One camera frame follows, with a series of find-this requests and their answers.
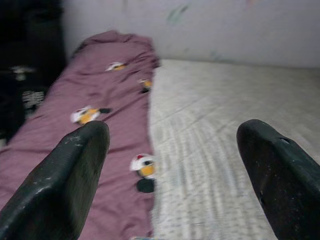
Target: pink bedsheet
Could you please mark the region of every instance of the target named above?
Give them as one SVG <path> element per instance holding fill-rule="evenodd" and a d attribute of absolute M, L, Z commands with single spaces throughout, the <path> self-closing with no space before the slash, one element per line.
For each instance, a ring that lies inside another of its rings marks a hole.
<path fill-rule="evenodd" d="M 113 62 L 126 67 L 106 72 Z M 137 191 L 135 184 L 140 178 L 130 171 L 130 162 L 137 154 L 152 154 L 149 96 L 140 93 L 138 80 L 151 80 L 157 66 L 149 38 L 108 31 L 85 40 L 51 87 L 44 104 L 0 151 L 0 209 L 61 138 L 79 127 L 70 121 L 73 111 L 87 105 L 112 108 L 111 113 L 97 118 L 109 125 L 111 143 L 79 239 L 149 236 L 154 195 Z"/>

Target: dark green object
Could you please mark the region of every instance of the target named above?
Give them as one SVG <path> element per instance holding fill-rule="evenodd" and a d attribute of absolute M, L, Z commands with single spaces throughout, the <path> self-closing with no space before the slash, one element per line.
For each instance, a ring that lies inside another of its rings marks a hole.
<path fill-rule="evenodd" d="M 75 240 L 86 222 L 109 148 L 108 126 L 66 135 L 0 212 L 0 240 Z"/>
<path fill-rule="evenodd" d="M 320 239 L 320 166 L 293 140 L 260 120 L 243 123 L 236 137 L 276 237 Z"/>

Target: textured mattress surface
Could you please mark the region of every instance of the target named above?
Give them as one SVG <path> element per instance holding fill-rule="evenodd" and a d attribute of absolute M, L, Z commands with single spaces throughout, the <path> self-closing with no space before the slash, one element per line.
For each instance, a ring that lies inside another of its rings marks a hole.
<path fill-rule="evenodd" d="M 236 143 L 260 119 L 320 163 L 320 71 L 163 60 L 151 93 L 156 237 L 276 239 Z"/>

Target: bed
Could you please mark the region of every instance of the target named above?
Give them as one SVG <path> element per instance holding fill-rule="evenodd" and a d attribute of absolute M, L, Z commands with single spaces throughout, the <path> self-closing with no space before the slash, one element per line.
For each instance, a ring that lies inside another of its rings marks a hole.
<path fill-rule="evenodd" d="M 111 109 L 97 117 L 109 126 L 110 148 L 79 239 L 276 239 L 239 156 L 237 128 L 248 119 L 266 121 L 319 162 L 319 76 L 308 69 L 159 64 L 149 38 L 95 35 L 1 150 L 0 208 L 79 127 L 70 115 L 92 105 Z M 148 93 L 142 83 L 152 79 Z M 140 177 L 130 165 L 140 154 L 156 158 L 155 194 L 137 191 Z"/>

